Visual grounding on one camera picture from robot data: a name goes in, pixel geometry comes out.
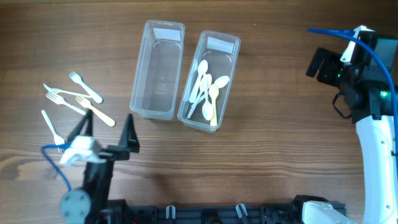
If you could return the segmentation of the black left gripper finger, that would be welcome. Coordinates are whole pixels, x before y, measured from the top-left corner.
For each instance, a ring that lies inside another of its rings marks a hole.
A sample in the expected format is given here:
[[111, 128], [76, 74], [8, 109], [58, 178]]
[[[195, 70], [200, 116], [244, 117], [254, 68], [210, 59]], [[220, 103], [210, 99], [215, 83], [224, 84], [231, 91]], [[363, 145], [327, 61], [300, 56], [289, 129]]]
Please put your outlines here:
[[124, 123], [119, 147], [127, 152], [139, 153], [140, 144], [134, 127], [133, 115], [129, 113]]
[[67, 138], [67, 142], [72, 142], [77, 136], [90, 136], [93, 135], [93, 111], [88, 109], [86, 115], [82, 117], [79, 123], [75, 126]]

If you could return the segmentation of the long white plastic fork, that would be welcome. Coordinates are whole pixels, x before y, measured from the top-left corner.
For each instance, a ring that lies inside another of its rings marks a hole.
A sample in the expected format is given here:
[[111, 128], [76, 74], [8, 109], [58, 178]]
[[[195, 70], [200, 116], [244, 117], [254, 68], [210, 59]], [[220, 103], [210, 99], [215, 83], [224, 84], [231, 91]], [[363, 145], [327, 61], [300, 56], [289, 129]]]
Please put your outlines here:
[[49, 129], [51, 130], [52, 134], [53, 134], [53, 138], [54, 138], [54, 143], [56, 145], [61, 145], [61, 144], [65, 144], [65, 140], [64, 138], [62, 138], [55, 130], [50, 118], [48, 117], [47, 113], [45, 112], [45, 110], [41, 111], [42, 116], [44, 117], [45, 122], [47, 123]]

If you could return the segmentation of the yellow plastic fork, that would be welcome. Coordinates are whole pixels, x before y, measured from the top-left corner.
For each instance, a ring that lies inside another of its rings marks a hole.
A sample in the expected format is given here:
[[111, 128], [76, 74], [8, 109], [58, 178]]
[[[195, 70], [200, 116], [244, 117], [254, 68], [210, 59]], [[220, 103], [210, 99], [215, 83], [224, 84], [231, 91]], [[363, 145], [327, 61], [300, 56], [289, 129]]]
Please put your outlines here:
[[79, 104], [81, 104], [84, 108], [92, 110], [95, 115], [97, 115], [104, 123], [106, 123], [108, 126], [113, 127], [116, 125], [116, 122], [114, 119], [110, 118], [108, 115], [104, 114], [97, 108], [95, 108], [89, 100], [82, 96], [76, 96], [75, 99]]

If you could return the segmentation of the thin white plastic fork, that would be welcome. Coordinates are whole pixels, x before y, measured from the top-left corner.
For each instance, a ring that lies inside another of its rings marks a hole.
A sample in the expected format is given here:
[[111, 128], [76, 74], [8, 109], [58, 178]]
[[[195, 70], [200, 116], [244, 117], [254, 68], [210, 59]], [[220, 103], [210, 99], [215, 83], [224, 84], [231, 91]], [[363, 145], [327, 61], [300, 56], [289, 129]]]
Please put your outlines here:
[[90, 95], [84, 95], [84, 94], [75, 93], [75, 92], [72, 92], [72, 91], [61, 90], [61, 89], [58, 89], [58, 88], [50, 88], [46, 84], [44, 84], [44, 87], [47, 89], [48, 92], [51, 92], [51, 93], [54, 93], [54, 94], [66, 93], [66, 94], [69, 94], [69, 95], [81, 96], [81, 97], [85, 97], [85, 98], [91, 98]]

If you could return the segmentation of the white plastic spoon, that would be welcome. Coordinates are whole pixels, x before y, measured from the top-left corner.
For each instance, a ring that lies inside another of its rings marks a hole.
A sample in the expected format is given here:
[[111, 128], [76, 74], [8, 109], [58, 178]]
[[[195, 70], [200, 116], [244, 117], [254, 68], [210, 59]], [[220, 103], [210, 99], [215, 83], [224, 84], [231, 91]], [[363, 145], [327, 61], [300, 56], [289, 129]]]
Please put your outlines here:
[[206, 74], [203, 76], [202, 81], [201, 81], [201, 86], [203, 87], [204, 90], [204, 96], [205, 96], [205, 102], [202, 106], [202, 113], [203, 117], [207, 120], [210, 121], [211, 118], [213, 117], [213, 106], [208, 100], [208, 89], [212, 83], [212, 76], [210, 74]]
[[192, 116], [192, 114], [193, 114], [193, 112], [194, 112], [194, 110], [195, 110], [197, 104], [198, 104], [199, 102], [201, 102], [201, 100], [203, 99], [202, 94], [203, 94], [203, 92], [205, 91], [205, 82], [207, 82], [207, 84], [211, 84], [211, 82], [212, 82], [212, 76], [211, 76], [211, 74], [205, 74], [205, 75], [203, 76], [203, 78], [200, 80], [199, 94], [198, 94], [198, 96], [196, 97], [196, 99], [195, 99], [195, 101], [193, 102], [193, 104], [191, 105], [191, 109], [190, 109], [190, 111], [189, 111], [189, 113], [188, 113], [188, 115], [187, 115], [187, 118], [188, 118], [188, 119]]

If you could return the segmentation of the yellow plastic spoon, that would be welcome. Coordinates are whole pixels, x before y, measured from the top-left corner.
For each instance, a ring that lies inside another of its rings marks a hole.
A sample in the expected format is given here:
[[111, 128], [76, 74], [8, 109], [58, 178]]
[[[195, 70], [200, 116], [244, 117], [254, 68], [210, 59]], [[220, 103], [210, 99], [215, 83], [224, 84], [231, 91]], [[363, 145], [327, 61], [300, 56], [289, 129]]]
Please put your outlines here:
[[219, 88], [218, 86], [214, 83], [211, 84], [209, 88], [209, 96], [211, 98], [211, 104], [213, 106], [213, 117], [210, 120], [210, 125], [211, 126], [216, 126], [217, 125], [217, 113], [216, 113], [216, 99], [219, 95]]

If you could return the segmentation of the white spoon wide handle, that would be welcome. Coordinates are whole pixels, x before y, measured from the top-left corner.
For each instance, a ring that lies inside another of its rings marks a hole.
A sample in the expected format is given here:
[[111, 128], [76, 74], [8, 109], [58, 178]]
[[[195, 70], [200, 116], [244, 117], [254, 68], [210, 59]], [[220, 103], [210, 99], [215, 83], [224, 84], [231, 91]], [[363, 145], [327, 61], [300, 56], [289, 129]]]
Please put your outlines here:
[[202, 60], [197, 68], [197, 72], [198, 72], [198, 76], [197, 79], [195, 81], [195, 84], [192, 88], [190, 97], [189, 97], [189, 102], [190, 103], [194, 103], [195, 99], [197, 97], [198, 94], [198, 89], [199, 89], [199, 85], [200, 85], [200, 80], [202, 78], [202, 76], [206, 73], [206, 71], [208, 70], [208, 62], [206, 60]]

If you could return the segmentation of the white spoon thin handle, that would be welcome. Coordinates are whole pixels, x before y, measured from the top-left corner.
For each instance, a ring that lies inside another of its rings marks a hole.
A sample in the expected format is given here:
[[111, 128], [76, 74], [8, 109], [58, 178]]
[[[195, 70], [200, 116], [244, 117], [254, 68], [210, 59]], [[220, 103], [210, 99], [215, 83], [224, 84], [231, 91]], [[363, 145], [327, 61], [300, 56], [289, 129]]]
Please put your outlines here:
[[215, 84], [218, 86], [218, 88], [223, 88], [224, 86], [226, 86], [229, 82], [229, 76], [222, 76], [219, 77], [215, 80]]

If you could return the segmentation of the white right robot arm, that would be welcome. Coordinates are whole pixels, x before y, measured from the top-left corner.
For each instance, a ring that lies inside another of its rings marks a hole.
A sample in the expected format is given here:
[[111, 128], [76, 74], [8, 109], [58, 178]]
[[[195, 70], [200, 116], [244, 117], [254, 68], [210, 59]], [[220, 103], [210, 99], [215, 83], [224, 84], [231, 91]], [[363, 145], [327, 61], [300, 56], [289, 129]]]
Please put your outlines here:
[[397, 223], [397, 38], [365, 26], [311, 32], [349, 41], [342, 54], [317, 48], [306, 75], [336, 87], [350, 109], [363, 155], [363, 223]]

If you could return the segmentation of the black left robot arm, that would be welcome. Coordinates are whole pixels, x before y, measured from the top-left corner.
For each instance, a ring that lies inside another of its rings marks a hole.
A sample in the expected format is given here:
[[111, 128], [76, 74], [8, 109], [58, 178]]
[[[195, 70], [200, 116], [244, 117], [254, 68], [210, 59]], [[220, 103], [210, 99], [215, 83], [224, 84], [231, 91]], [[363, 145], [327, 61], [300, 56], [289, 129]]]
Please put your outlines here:
[[138, 153], [139, 140], [129, 113], [116, 146], [103, 148], [93, 137], [93, 111], [88, 110], [69, 134], [60, 163], [70, 166], [76, 161], [86, 162], [82, 186], [71, 189], [60, 201], [60, 213], [67, 223], [131, 223], [132, 212], [125, 199], [110, 200], [109, 190], [114, 163], [128, 161], [131, 153]]

